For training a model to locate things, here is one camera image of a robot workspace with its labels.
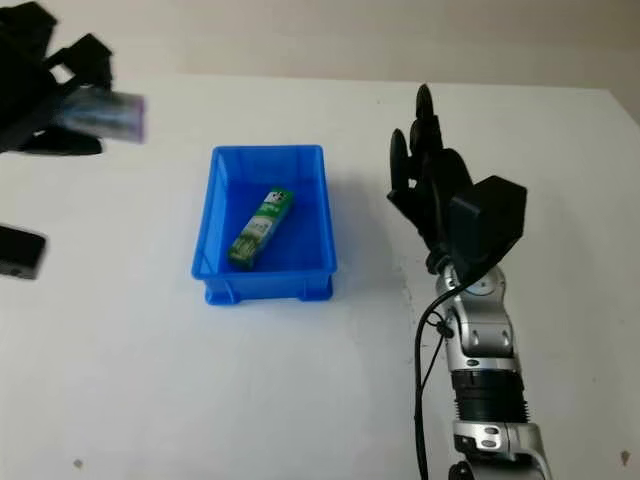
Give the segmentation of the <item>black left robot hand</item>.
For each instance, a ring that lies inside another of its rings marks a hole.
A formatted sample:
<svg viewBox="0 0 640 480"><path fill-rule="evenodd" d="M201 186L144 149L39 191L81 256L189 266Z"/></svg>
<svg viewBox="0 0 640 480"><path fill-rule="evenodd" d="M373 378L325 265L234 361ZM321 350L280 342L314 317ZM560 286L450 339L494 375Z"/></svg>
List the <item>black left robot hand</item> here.
<svg viewBox="0 0 640 480"><path fill-rule="evenodd" d="M29 1L1 9L1 151L52 156L102 152L98 137L54 124L85 86L112 86L111 50L92 34L47 54L57 20Z"/></svg>

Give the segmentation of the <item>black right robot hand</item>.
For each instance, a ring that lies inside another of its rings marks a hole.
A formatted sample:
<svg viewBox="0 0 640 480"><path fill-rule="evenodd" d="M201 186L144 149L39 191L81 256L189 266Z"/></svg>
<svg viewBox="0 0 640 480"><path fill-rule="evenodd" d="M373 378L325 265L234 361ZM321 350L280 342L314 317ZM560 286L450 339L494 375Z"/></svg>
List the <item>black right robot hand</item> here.
<svg viewBox="0 0 640 480"><path fill-rule="evenodd" d="M472 180L460 154L443 144L426 84L416 94L410 135L399 129L392 133L390 176L389 201L416 227L431 253L449 253L449 204Z"/></svg>

